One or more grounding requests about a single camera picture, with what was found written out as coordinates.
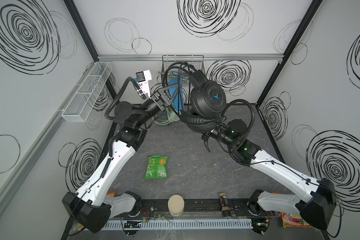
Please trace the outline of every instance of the headphones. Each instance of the headphones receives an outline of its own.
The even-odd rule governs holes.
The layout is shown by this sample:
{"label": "headphones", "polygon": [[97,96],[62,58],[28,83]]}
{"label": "headphones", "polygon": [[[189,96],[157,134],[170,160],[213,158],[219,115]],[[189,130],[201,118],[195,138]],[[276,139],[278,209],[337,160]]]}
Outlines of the headphones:
{"label": "headphones", "polygon": [[194,132],[209,132],[217,126],[225,108],[225,92],[218,83],[208,80],[201,70],[192,73],[189,81],[193,85],[190,94],[192,108],[183,112],[180,120]]}

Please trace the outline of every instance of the black metal frame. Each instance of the black metal frame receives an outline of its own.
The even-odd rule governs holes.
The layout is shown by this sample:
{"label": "black metal frame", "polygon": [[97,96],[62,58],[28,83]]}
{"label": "black metal frame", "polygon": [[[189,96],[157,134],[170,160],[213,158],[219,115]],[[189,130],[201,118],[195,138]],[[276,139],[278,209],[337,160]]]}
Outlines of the black metal frame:
{"label": "black metal frame", "polygon": [[[66,4],[69,13],[71,14],[73,21],[75,22],[76,27],[77,27],[85,45],[87,46],[87,49],[88,49],[92,59],[94,61],[98,61],[99,55],[96,51],[96,48],[95,48],[93,42],[91,41],[91,38],[90,38],[88,31],[84,25],[84,22],[82,21],[82,18],[80,17],[80,14],[76,8],[76,5],[74,4],[73,0],[63,0],[63,1]],[[285,64],[287,63],[288,58],[292,54],[294,48],[296,47],[300,38],[302,37],[305,30],[307,29],[309,23],[311,22],[313,16],[315,15],[315,13],[316,13],[317,9],[319,8],[319,6],[321,5],[322,1],[323,0],[312,0],[311,5],[309,6],[298,29],[296,30],[295,34],[293,35],[291,41],[289,42],[289,45],[287,46],[287,48],[284,52],[283,61],[276,66],[268,83],[266,84],[263,92],[261,93],[257,103],[255,104],[256,110],[258,111],[258,113],[260,115],[260,118],[261,118],[263,125],[268,133],[268,136],[272,142],[272,145],[276,151],[276,154],[278,155],[279,160],[282,162],[284,162],[283,156],[281,155],[281,152],[271,134],[271,131],[269,130],[268,125],[266,124],[266,122],[264,121],[264,119],[262,117],[259,107],[263,103],[264,99],[266,98],[267,94],[269,93],[270,89],[272,88],[273,84],[275,83],[277,77],[281,73],[281,70],[284,68]],[[116,92],[115,92],[112,84],[108,80],[106,81],[106,86],[107,86],[107,89],[109,90],[112,98],[115,98]],[[103,159],[108,152],[108,141],[114,135],[115,128],[116,128],[116,124],[112,123],[112,126],[110,128],[110,131],[109,131],[107,139],[106,139],[106,142],[102,149],[100,159]],[[233,210],[237,216],[247,216],[249,214],[249,213],[245,212],[245,206],[243,204],[243,203],[246,203],[248,201],[248,199],[230,199],[229,201],[231,204],[230,205],[231,210]],[[186,199],[185,202],[186,202],[185,211],[196,211],[196,212],[197,211],[201,212],[201,211],[206,211],[206,210],[221,211],[220,203],[219,203],[218,199]],[[152,212],[152,215],[154,215],[155,211],[166,211],[167,210],[168,199],[142,200],[142,205],[144,205],[144,204],[145,205],[153,204],[152,206],[154,207],[154,211]],[[66,231],[69,231],[69,229],[71,229],[73,223],[74,223],[74,220],[72,218],[70,218],[69,223],[67,224]],[[64,232],[61,239],[66,240],[67,237],[68,237],[67,234]]]}

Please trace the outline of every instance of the wire basket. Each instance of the wire basket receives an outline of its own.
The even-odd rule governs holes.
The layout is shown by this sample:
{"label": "wire basket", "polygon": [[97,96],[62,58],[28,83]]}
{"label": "wire basket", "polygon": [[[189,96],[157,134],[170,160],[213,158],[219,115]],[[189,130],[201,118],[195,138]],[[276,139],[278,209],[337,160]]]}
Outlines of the wire basket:
{"label": "wire basket", "polygon": [[[162,59],[163,59],[163,64],[162,64],[162,67],[161,67],[161,79],[163,79],[163,76],[164,76],[164,72],[165,70],[173,63],[175,63],[176,61],[168,61],[168,58],[173,58],[173,57],[177,57],[179,59],[184,59],[184,58],[187,58],[189,57],[190,59],[192,58],[200,58],[200,57],[203,57],[202,55],[163,55],[162,56]],[[196,70],[202,70],[202,72],[205,74],[205,69],[204,69],[204,62],[203,60],[201,61],[186,61],[188,64],[192,64],[193,66],[195,66]],[[167,74],[167,81],[171,81],[172,79],[174,79],[176,76],[177,76],[177,71],[178,69],[174,68],[174,69],[171,69],[168,71],[168,74]],[[188,79],[188,75],[187,74],[182,74],[182,77],[181,77],[181,81],[182,81],[182,86],[183,87],[189,87],[190,84],[189,84],[189,79]]]}
{"label": "wire basket", "polygon": [[112,71],[109,62],[96,62],[62,113],[67,122],[85,122]]}

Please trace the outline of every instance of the blue object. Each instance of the blue object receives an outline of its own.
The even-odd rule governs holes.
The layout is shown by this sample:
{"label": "blue object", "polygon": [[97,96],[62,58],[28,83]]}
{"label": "blue object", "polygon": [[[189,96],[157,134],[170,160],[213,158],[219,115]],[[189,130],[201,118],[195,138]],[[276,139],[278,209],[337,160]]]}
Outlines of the blue object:
{"label": "blue object", "polygon": [[[172,79],[171,81],[169,81],[168,83],[168,86],[171,86],[173,84],[176,84],[177,85],[177,77],[175,77],[174,79]],[[173,96],[173,94],[175,93],[177,87],[176,88],[171,88],[169,89],[169,93],[171,94],[171,96]],[[180,91],[182,93],[182,98],[183,98],[183,101],[184,101],[184,94],[183,94],[183,90],[182,88],[180,88]],[[183,102],[180,101],[180,104],[179,104],[179,109],[177,109],[177,98],[178,98],[179,94],[176,95],[175,99],[173,100],[173,105],[175,106],[176,110],[178,111],[179,109],[182,110],[183,109]]]}

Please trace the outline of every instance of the robotic arm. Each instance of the robotic arm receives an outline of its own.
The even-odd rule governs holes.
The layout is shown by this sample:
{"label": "robotic arm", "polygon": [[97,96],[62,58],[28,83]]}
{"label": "robotic arm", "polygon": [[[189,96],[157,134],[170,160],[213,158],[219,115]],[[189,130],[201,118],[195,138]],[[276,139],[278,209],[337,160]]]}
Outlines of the robotic arm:
{"label": "robotic arm", "polygon": [[[212,137],[227,145],[230,156],[239,164],[264,172],[294,193],[294,195],[272,194],[256,190],[247,203],[249,211],[254,215],[271,210],[287,212],[301,216],[315,228],[326,230],[336,207],[333,183],[327,179],[318,181],[300,173],[250,142],[246,139],[250,127],[247,127],[242,120],[234,119],[225,125],[221,121],[227,109],[224,91],[218,84],[206,79],[200,70],[195,70],[189,75],[190,82],[194,86],[192,91],[195,91],[191,93],[193,109],[184,112],[180,119],[193,131],[203,133],[204,141]],[[145,84],[148,86],[147,81],[151,79],[149,71],[137,73],[137,79],[140,86]],[[147,129],[142,126],[160,111],[165,111],[171,106],[178,88],[172,97],[168,97],[165,91],[176,86],[179,85],[158,89],[151,96],[148,95],[150,99],[141,106],[128,102],[114,105],[113,121],[122,127],[110,139],[109,153],[76,193],[67,192],[62,199],[68,214],[91,232],[98,232],[109,218],[121,213],[128,213],[130,216],[138,214],[141,198],[132,192],[125,192],[111,199],[104,198],[122,167],[142,144],[147,133]]]}

